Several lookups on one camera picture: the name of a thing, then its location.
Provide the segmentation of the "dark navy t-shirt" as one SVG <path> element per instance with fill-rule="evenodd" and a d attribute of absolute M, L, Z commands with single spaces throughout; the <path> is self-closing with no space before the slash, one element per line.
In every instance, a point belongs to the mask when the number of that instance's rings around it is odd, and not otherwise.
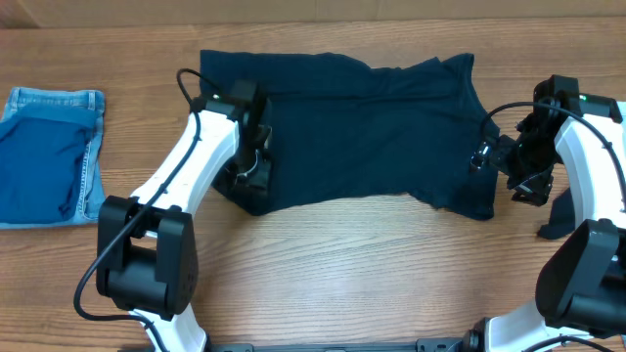
<path fill-rule="evenodd" d="M 247 213 L 409 194 L 474 220 L 492 218 L 498 174 L 470 170 L 486 114 L 472 84 L 473 55 L 406 68 L 332 53 L 204 50 L 200 58 L 210 82 L 223 89 L 256 82 L 271 104 L 268 193 L 219 187 Z"/>

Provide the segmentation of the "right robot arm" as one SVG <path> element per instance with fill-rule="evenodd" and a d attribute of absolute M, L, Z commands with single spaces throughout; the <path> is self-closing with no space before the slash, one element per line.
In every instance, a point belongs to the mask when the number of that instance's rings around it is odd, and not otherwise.
<path fill-rule="evenodd" d="M 625 105 L 553 75 L 528 106 L 518 137 L 483 133 L 469 167 L 497 169 L 515 201 L 541 206 L 562 164 L 571 233 L 542 268 L 531 301 L 484 319 L 453 348 L 551 351 L 578 343 L 601 351 L 601 340 L 625 332 Z"/>

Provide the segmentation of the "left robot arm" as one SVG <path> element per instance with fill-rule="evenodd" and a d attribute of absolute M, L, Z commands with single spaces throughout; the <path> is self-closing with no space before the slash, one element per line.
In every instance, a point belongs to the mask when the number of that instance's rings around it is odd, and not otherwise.
<path fill-rule="evenodd" d="M 156 173 L 100 209 L 97 291 L 144 327 L 155 351 L 210 348 L 191 305 L 199 270 L 194 217 L 211 186 L 267 196 L 272 129 L 261 119 L 268 105 L 245 80 L 227 94 L 194 98 L 183 135 Z"/>

